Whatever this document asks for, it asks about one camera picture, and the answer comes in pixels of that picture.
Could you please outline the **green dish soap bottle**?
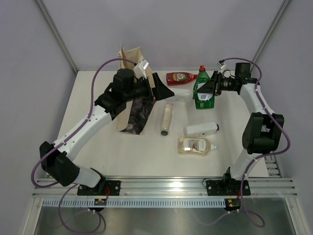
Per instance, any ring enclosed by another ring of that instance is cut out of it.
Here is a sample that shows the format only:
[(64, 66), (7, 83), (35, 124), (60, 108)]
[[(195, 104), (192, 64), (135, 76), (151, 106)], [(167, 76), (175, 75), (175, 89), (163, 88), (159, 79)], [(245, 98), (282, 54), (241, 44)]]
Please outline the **green dish soap bottle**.
[(213, 109), (215, 105), (215, 98), (210, 93), (200, 93), (198, 89), (201, 88), (206, 82), (210, 81), (205, 66), (201, 65), (196, 82), (193, 87), (193, 99), (197, 110)]

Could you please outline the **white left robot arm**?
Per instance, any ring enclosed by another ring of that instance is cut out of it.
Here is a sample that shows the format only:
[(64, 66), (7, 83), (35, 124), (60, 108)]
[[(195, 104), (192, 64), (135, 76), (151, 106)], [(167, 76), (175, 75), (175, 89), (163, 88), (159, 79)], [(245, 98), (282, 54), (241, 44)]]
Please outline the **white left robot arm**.
[(159, 101), (174, 96), (156, 72), (152, 77), (153, 88), (147, 78), (136, 76), (131, 69), (119, 69), (105, 91), (91, 100), (88, 114), (74, 128), (54, 143), (45, 141), (40, 145), (41, 168), (64, 187), (80, 184), (87, 186), (94, 195), (102, 194), (105, 177), (95, 169), (76, 165), (74, 159), (101, 128), (126, 109), (127, 102)]

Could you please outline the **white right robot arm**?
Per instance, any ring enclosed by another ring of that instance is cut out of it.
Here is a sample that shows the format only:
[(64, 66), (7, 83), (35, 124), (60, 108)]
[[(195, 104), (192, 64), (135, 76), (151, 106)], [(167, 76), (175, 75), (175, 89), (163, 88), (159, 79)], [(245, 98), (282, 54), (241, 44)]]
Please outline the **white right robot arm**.
[(252, 61), (238, 58), (234, 76), (224, 77), (225, 61), (220, 60), (220, 71), (214, 71), (211, 78), (195, 90), (213, 97), (223, 91), (236, 92), (245, 102), (250, 117), (242, 135), (243, 150), (237, 161), (227, 169), (222, 179), (206, 180), (206, 190), (209, 196), (250, 195), (247, 177), (259, 160), (277, 149), (284, 134), (285, 120), (264, 100), (260, 79), (253, 78), (250, 73)]

